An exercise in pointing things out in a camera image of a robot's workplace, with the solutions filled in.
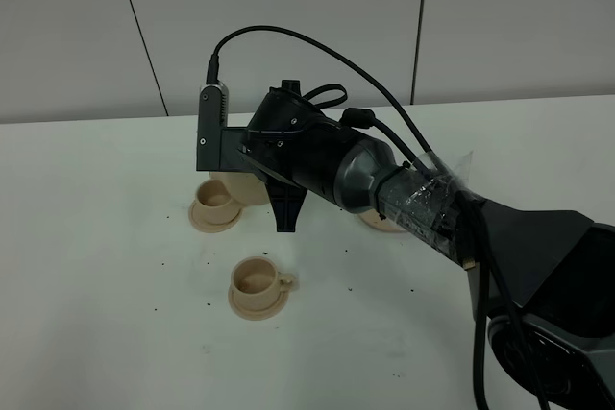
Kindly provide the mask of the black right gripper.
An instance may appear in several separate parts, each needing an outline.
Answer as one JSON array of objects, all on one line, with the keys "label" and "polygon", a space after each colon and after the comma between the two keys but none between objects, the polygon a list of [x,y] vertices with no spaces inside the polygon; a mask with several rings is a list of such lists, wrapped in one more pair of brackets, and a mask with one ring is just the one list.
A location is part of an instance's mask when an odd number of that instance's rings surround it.
[{"label": "black right gripper", "polygon": [[367,136],[323,110],[348,99],[341,84],[303,95],[300,83],[269,89],[247,126],[244,157],[269,176],[266,191],[277,232],[294,232],[307,192],[346,211],[370,207]]}]

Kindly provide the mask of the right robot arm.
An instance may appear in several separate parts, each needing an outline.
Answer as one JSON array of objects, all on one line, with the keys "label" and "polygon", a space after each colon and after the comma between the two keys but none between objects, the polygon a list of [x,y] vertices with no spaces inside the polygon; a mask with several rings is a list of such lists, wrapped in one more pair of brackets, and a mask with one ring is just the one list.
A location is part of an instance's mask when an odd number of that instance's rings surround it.
[{"label": "right robot arm", "polygon": [[468,272],[478,408],[488,351],[541,408],[613,407],[613,227],[486,199],[372,110],[332,119],[295,81],[268,91],[240,152],[264,176],[280,230],[294,230],[311,192],[348,212],[377,212]]}]

